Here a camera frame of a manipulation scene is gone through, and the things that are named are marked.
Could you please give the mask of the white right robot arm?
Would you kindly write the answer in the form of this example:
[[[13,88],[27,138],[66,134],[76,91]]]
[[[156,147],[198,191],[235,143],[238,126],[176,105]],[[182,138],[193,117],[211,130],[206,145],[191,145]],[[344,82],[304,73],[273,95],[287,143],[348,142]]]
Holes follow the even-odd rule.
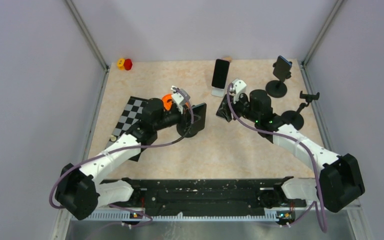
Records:
[[[314,178],[292,177],[281,183],[273,192],[277,205],[287,206],[294,199],[309,200],[337,213],[366,192],[358,160],[353,155],[340,155],[318,145],[274,113],[271,103],[262,89],[253,90],[250,95],[225,94],[216,115],[227,122],[253,122],[247,128],[287,150],[314,171]]]

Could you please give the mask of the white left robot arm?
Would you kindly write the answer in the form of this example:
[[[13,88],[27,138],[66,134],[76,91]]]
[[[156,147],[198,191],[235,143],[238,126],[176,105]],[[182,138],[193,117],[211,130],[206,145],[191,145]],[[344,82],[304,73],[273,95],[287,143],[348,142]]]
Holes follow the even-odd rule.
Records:
[[[158,131],[175,126],[180,141],[205,127],[205,103],[177,105],[151,98],[138,106],[131,99],[128,108],[122,113],[123,125],[117,125],[121,130],[118,139],[83,164],[67,164],[52,187],[50,200],[56,200],[57,208],[68,210],[78,220],[103,206],[124,202],[134,207],[140,202],[141,194],[127,181],[105,183],[104,179],[127,160],[137,160],[145,149],[156,148]]]

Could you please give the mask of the purple smartphone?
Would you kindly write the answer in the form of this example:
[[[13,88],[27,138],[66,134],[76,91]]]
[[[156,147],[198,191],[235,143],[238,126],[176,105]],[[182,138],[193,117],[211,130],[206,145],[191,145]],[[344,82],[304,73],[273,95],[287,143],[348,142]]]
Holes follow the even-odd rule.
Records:
[[[224,89],[226,86],[230,62],[224,59],[216,59],[214,64],[211,86],[216,89]]]

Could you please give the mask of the dark green-edged smartphone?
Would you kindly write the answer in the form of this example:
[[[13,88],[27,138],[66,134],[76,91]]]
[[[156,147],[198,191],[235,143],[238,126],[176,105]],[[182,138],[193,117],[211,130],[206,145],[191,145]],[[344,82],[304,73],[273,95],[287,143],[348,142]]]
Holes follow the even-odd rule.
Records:
[[[204,130],[206,125],[206,115],[207,115],[207,104],[206,103],[200,103],[198,105],[192,106],[192,112],[193,112],[193,124],[190,127],[189,134],[194,136],[198,132]]]

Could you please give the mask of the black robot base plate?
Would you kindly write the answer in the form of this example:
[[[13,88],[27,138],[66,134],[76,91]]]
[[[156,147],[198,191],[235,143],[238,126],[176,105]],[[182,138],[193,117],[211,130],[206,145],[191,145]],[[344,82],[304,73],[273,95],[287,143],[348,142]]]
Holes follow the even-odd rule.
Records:
[[[267,209],[307,206],[305,200],[288,200],[275,191],[280,178],[123,180],[132,186],[132,196],[114,204],[151,217],[263,216]]]

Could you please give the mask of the silver metal phone stand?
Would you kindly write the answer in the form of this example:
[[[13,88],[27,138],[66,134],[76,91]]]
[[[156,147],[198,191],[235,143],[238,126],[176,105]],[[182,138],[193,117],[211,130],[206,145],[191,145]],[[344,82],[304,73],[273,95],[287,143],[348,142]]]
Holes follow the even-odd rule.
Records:
[[[211,95],[219,98],[223,98],[226,94],[226,88],[218,88],[218,87],[212,87],[211,88]]]

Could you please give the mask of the black clamp stand back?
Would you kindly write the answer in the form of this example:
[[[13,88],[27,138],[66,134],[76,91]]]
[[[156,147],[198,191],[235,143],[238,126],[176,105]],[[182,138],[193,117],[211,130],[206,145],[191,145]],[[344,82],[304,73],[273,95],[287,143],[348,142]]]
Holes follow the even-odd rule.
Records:
[[[286,95],[288,88],[285,84],[285,81],[280,81],[277,79],[269,81],[265,86],[265,90],[271,97],[282,98]]]

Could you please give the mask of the blue smartphone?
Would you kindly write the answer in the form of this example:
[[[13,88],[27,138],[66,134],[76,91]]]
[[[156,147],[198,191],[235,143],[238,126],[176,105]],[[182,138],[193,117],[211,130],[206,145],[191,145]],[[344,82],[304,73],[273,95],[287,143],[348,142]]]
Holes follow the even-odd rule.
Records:
[[[273,64],[273,75],[279,80],[279,81],[285,81],[289,78],[291,78],[293,63],[283,56],[279,55],[276,59],[276,62]]]

